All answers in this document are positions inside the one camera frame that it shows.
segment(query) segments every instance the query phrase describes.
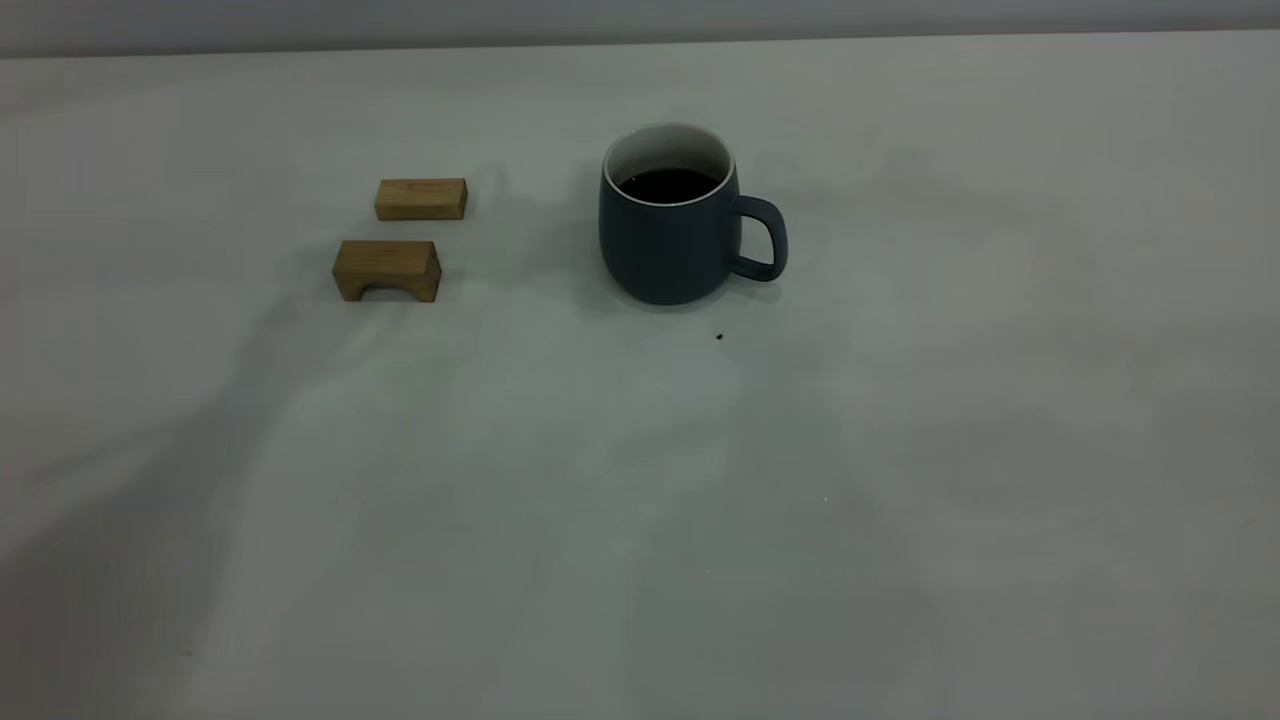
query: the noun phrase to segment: mug handle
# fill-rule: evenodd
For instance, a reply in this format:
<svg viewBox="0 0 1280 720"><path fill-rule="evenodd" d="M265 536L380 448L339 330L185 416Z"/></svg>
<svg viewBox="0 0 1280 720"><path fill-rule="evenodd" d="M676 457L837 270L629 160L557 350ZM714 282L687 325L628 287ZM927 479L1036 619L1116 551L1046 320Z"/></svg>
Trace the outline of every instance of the mug handle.
<svg viewBox="0 0 1280 720"><path fill-rule="evenodd" d="M769 231L769 240L773 241L772 264L739 255L730 263L728 269L753 281L769 282L778 279L778 275L787 266L787 224L782 222L782 213L768 200L748 197L745 195L735 197L728 209L730 213L736 215L755 218L764 223L764 227Z"/></svg>

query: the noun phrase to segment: mug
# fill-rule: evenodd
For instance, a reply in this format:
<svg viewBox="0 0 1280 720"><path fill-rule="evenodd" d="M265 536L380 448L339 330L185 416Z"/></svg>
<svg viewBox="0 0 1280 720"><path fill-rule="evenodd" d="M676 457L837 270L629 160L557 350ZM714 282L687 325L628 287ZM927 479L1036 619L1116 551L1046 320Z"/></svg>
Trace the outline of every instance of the mug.
<svg viewBox="0 0 1280 720"><path fill-rule="evenodd" d="M764 223L773 263L742 258L741 217ZM736 273L777 279L787 228L771 202L737 192L737 167L721 138L684 123L640 128L604 154L600 252L613 279L639 300L698 300Z"/></svg>

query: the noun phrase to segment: rectangular wooden block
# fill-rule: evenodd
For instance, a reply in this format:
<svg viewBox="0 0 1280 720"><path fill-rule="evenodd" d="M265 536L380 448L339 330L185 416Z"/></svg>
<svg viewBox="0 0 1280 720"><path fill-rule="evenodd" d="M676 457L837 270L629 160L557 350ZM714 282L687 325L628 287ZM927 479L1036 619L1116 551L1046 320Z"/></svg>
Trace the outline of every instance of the rectangular wooden block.
<svg viewBox="0 0 1280 720"><path fill-rule="evenodd" d="M374 211L379 220L461 220L467 208L467 181L384 179Z"/></svg>

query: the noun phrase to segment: gray wall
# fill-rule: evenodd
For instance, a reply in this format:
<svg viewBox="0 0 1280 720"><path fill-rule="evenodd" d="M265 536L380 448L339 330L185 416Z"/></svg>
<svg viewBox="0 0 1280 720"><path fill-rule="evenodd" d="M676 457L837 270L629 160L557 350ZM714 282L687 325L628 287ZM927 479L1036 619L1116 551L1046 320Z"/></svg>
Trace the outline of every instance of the gray wall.
<svg viewBox="0 0 1280 720"><path fill-rule="evenodd" d="M0 55L1280 24L1280 0L0 0Z"/></svg>

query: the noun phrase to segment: dark liquid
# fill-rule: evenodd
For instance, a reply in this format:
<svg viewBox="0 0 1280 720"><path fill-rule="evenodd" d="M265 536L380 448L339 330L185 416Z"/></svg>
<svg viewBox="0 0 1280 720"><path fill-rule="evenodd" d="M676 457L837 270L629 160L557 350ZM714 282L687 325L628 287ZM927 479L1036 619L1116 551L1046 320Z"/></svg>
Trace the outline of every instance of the dark liquid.
<svg viewBox="0 0 1280 720"><path fill-rule="evenodd" d="M696 170L667 168L640 173L623 182L620 190L636 200L671 205L696 200L716 190L717 184L719 184L718 179L709 178Z"/></svg>

